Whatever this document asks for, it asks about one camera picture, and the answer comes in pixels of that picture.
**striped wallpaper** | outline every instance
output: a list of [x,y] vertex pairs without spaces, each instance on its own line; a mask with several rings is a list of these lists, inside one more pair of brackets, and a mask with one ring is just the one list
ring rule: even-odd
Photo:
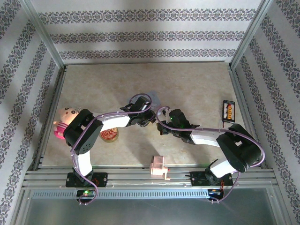
[[260,0],[33,0],[65,64],[230,62]]
[[300,1],[276,0],[236,67],[292,224],[300,224]]
[[47,119],[58,67],[18,0],[0,0],[0,225],[9,224]]

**beige floor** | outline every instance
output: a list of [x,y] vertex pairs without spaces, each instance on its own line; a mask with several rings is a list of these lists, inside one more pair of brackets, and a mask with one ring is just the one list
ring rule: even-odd
[[[58,109],[72,106],[114,112],[134,94],[152,90],[162,105],[180,108],[191,124],[202,127],[220,128],[224,99],[237,104],[224,63],[78,65],[68,66]],[[238,106],[236,122],[244,125]],[[223,156],[217,147],[160,136],[156,124],[123,127],[119,132],[114,143],[97,139],[91,149],[93,165],[149,165],[153,155],[165,156],[168,165],[207,165]],[[69,150],[51,132],[43,166],[71,166]]]

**patterned wall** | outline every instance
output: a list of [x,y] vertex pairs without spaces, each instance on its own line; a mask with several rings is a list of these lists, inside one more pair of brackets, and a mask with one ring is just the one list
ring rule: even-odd
[[260,0],[33,0],[66,64],[230,62]]
[[0,225],[38,148],[58,68],[18,0],[0,0]]
[[299,1],[274,1],[235,70],[292,224],[300,224],[299,18]]

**robotic arm link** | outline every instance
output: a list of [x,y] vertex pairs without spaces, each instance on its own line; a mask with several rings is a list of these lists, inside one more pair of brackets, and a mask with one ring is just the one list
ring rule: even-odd
[[249,167],[259,165],[264,160],[262,147],[241,125],[233,124],[228,130],[197,128],[199,125],[191,125],[180,109],[170,110],[169,107],[162,107],[154,113],[151,110],[151,97],[147,94],[135,96],[139,95],[143,96],[140,96],[134,104],[130,101],[117,112],[95,115],[83,109],[63,133],[66,143],[72,147],[73,172],[84,185],[92,184],[96,189],[95,197],[86,202],[86,205],[98,194],[97,186],[91,181],[93,170],[90,163],[90,149],[99,133],[111,128],[134,124],[145,127],[150,122],[157,122],[157,129],[161,135],[172,134],[189,144],[220,147],[225,157],[216,160],[205,170],[205,177],[211,185],[225,174],[236,171],[244,173]]

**plush toy face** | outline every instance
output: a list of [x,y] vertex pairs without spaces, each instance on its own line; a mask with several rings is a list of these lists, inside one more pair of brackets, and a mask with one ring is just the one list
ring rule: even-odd
[[74,108],[65,107],[59,110],[60,113],[60,120],[69,125],[73,119],[78,115],[79,111]]

